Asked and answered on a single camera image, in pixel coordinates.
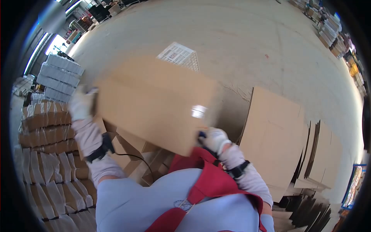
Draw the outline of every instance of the warehouse window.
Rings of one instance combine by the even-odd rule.
[[[58,51],[66,52],[68,46],[69,44],[66,43],[66,40],[57,35],[45,51],[45,55],[49,55],[49,53],[57,54]]]
[[[28,61],[27,63],[27,66],[26,66],[26,69],[24,70],[24,74],[26,74],[27,70],[28,70],[28,67],[30,66],[32,60],[33,60],[33,57],[36,55],[37,51],[39,50],[41,44],[43,44],[43,42],[46,40],[47,36],[49,35],[49,33],[45,33],[45,35],[41,38],[40,42],[38,43],[38,45],[36,46],[35,50],[33,51],[31,57],[30,57],[30,60]]]

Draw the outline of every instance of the wrist strap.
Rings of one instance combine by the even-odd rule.
[[[239,178],[245,173],[245,168],[250,164],[250,161],[245,160],[243,164],[238,165],[237,167],[228,170],[227,173],[233,178]]]
[[[114,149],[114,146],[112,145],[109,134],[106,132],[102,134],[102,137],[103,137],[102,145],[98,149],[93,151],[92,154],[90,154],[89,156],[86,156],[84,158],[85,161],[92,163],[93,160],[95,159],[101,160],[106,155],[108,150],[111,151],[112,153],[115,153],[115,149]]]

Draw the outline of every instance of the light blue sleeve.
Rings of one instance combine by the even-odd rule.
[[[274,226],[273,226],[273,217],[268,214],[262,214],[260,215],[260,220],[267,230],[267,232],[275,232]]]

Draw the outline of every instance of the stack of boxes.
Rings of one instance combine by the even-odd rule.
[[[305,5],[309,3],[309,0],[290,0],[290,4],[304,11]]]
[[[344,44],[344,39],[341,36],[338,35],[337,39],[335,40],[335,42],[330,47],[330,51],[337,58],[341,58],[347,52],[346,49],[347,48]]]
[[[74,136],[66,103],[44,100],[22,109],[17,173],[46,231],[96,231],[97,193]]]
[[[341,32],[341,24],[337,18],[330,15],[324,24],[319,28],[319,39],[326,48],[330,48],[335,41],[338,33]]]
[[[68,102],[80,82],[84,69],[71,60],[49,54],[41,65],[37,82],[46,86],[44,95],[52,101]]]

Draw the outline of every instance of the stack of flattened cardboard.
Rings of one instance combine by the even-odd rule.
[[[254,87],[240,149],[267,184],[274,202],[286,192],[303,148],[304,108]]]
[[[331,189],[335,184],[342,155],[341,142],[321,121],[315,125],[311,122],[308,131],[294,187]]]

